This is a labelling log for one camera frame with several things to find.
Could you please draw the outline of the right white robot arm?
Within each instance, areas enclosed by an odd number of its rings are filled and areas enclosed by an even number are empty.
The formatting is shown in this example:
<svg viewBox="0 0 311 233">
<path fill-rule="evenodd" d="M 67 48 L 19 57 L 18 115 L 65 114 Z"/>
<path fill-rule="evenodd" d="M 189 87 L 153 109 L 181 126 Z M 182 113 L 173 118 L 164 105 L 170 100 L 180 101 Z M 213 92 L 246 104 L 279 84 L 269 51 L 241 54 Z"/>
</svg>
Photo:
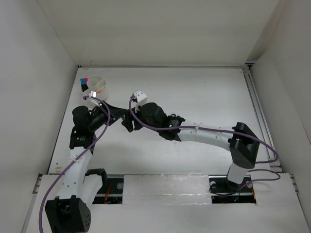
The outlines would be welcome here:
<svg viewBox="0 0 311 233">
<path fill-rule="evenodd" d="M 167 115 L 156 103 L 150 102 L 137 110 L 127 110 L 122 117 L 122 125 L 128 132 L 145 127 L 166 140 L 198 142 L 229 151 L 232 163 L 225 178 L 225 186 L 230 191 L 240 188 L 247 172 L 255 167 L 259 139 L 241 122 L 234 127 L 211 127 L 188 121 L 176 114 Z"/>
</svg>

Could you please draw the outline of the pink black highlighter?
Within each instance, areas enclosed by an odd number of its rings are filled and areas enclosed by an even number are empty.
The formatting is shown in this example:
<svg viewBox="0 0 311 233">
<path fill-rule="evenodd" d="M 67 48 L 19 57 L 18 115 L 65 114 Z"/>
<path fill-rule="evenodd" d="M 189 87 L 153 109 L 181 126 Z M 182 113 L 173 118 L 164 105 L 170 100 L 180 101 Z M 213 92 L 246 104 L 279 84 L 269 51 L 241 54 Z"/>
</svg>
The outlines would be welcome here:
<svg viewBox="0 0 311 233">
<path fill-rule="evenodd" d="M 82 84 L 82 88 L 83 90 L 87 90 L 88 89 L 88 85 L 87 85 L 87 82 L 88 82 L 88 78 L 87 77 L 84 77 L 83 78 L 83 84 Z"/>
</svg>

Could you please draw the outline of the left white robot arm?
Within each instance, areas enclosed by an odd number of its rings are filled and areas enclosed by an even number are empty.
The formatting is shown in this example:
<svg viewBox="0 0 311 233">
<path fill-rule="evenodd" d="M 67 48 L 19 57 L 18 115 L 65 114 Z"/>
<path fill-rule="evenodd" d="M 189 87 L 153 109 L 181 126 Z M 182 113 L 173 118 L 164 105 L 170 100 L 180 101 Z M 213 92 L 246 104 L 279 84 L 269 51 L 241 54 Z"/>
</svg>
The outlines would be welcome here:
<svg viewBox="0 0 311 233">
<path fill-rule="evenodd" d="M 44 200 L 41 214 L 46 214 L 54 233 L 86 233 L 91 224 L 90 207 L 97 192 L 108 188 L 103 168 L 88 169 L 88 163 L 98 141 L 95 132 L 108 127 L 126 113 L 125 109 L 99 103 L 89 110 L 78 106 L 72 110 L 74 126 L 70 135 L 69 165 L 59 175 L 62 185 L 52 200 Z"/>
</svg>

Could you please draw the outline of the blue black highlighter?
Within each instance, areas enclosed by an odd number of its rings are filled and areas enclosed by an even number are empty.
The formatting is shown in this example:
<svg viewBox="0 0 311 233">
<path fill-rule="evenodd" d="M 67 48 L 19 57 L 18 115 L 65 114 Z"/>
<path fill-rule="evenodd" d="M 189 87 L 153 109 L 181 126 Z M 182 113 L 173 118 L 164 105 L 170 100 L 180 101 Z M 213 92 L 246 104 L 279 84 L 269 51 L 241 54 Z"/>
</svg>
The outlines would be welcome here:
<svg viewBox="0 0 311 233">
<path fill-rule="evenodd" d="M 85 89 L 86 89 L 86 82 L 85 82 L 85 79 L 84 79 L 84 78 L 80 79 L 80 83 L 81 83 L 81 89 L 82 89 L 82 91 L 85 91 Z"/>
</svg>

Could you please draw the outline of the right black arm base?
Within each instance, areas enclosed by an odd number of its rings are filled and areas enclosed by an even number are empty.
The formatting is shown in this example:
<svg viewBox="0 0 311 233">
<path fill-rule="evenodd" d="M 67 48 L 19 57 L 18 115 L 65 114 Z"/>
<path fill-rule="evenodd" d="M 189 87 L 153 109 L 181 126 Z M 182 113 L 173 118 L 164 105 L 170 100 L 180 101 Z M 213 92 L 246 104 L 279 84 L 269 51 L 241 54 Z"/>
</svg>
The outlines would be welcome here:
<svg viewBox="0 0 311 233">
<path fill-rule="evenodd" d="M 209 176 L 209 192 L 212 204 L 256 204 L 255 191 L 250 175 L 246 175 L 241 184 L 236 184 L 227 179 L 225 175 Z"/>
</svg>

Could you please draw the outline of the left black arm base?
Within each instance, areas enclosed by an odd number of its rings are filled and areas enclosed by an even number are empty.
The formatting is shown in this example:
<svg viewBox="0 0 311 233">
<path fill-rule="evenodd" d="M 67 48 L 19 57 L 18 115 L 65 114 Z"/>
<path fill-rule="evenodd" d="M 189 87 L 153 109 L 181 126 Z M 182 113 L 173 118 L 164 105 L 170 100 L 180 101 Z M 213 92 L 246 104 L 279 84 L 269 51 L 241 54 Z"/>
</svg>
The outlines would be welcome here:
<svg viewBox="0 0 311 233">
<path fill-rule="evenodd" d="M 85 177 L 97 175 L 101 177 L 103 185 L 98 190 L 93 204 L 122 204 L 124 176 L 107 175 L 103 168 L 89 169 Z"/>
</svg>

